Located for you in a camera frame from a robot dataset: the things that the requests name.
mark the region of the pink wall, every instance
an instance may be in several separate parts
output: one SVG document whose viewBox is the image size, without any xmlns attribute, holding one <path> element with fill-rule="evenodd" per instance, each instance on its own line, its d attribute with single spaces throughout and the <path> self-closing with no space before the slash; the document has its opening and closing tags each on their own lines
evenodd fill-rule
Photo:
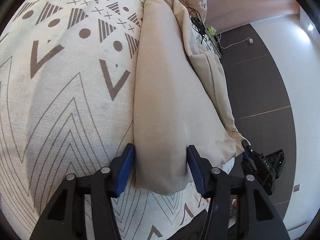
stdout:
<svg viewBox="0 0 320 240">
<path fill-rule="evenodd" d="M 295 0 L 207 0 L 207 25 L 225 32 L 236 27 L 279 15 L 296 14 Z"/>
</svg>

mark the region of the beige duvet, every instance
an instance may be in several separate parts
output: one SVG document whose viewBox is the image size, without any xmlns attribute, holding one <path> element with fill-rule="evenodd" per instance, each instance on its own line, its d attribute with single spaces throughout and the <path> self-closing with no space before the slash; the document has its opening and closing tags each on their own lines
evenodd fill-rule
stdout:
<svg viewBox="0 0 320 240">
<path fill-rule="evenodd" d="M 145 2 L 133 136 L 137 187 L 164 195 L 192 181 L 188 145 L 194 144 L 212 166 L 244 151 L 223 68 L 213 52 L 196 42 L 188 11 L 178 0 Z"/>
</svg>

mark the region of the floor tile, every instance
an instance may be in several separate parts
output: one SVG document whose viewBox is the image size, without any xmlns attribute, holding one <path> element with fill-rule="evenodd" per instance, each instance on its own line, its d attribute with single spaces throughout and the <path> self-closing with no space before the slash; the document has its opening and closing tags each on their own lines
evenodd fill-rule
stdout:
<svg viewBox="0 0 320 240">
<path fill-rule="evenodd" d="M 223 55 L 221 56 L 220 62 L 224 68 L 270 54 L 260 36 L 250 24 L 222 33 L 220 42 L 223 47 L 227 47 L 232 43 L 243 41 L 248 37 L 253 39 L 253 45 L 249 45 L 247 41 L 244 41 L 227 49 L 222 49 Z"/>
<path fill-rule="evenodd" d="M 235 119 L 290 105 L 287 90 L 271 55 L 225 69 Z"/>
<path fill-rule="evenodd" d="M 290 200 L 296 167 L 296 140 L 291 108 L 266 114 L 237 119 L 239 132 L 258 153 L 265 155 L 283 149 L 286 163 L 275 183 L 275 192 L 270 196 L 273 204 Z"/>
<path fill-rule="evenodd" d="M 276 210 L 282 220 L 285 216 L 285 213 L 287 212 L 288 205 L 289 205 L 289 201 L 274 205 L 274 207 L 276 208 Z"/>
</svg>

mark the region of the metal screw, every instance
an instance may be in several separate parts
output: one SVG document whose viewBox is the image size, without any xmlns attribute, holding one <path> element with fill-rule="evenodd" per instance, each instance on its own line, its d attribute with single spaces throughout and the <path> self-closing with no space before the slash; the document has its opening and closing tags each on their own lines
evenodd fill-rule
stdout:
<svg viewBox="0 0 320 240">
<path fill-rule="evenodd" d="M 109 173 L 111 171 L 111 169 L 109 168 L 109 167 L 103 167 L 102 169 L 101 169 L 101 172 L 102 173 Z"/>
<path fill-rule="evenodd" d="M 248 181 L 254 181 L 254 176 L 251 174 L 248 174 L 247 176 L 245 176 L 247 178 Z"/>
<path fill-rule="evenodd" d="M 67 175 L 67 180 L 73 180 L 76 176 L 73 173 Z"/>
<path fill-rule="evenodd" d="M 217 167 L 214 167 L 214 168 L 212 168 L 211 172 L 212 172 L 213 174 L 219 174 L 219 173 L 220 173 L 220 169 L 217 168 Z"/>
</svg>

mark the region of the bed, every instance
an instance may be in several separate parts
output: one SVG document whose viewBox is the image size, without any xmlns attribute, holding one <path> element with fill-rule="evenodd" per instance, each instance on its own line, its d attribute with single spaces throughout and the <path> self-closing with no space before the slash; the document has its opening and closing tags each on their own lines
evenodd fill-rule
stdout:
<svg viewBox="0 0 320 240">
<path fill-rule="evenodd" d="M 0 36 L 0 208 L 22 240 L 67 174 L 93 174 L 133 142 L 144 3 L 26 0 Z M 207 203 L 192 182 L 171 195 L 137 188 L 135 171 L 112 201 L 130 240 L 167 239 Z"/>
</svg>

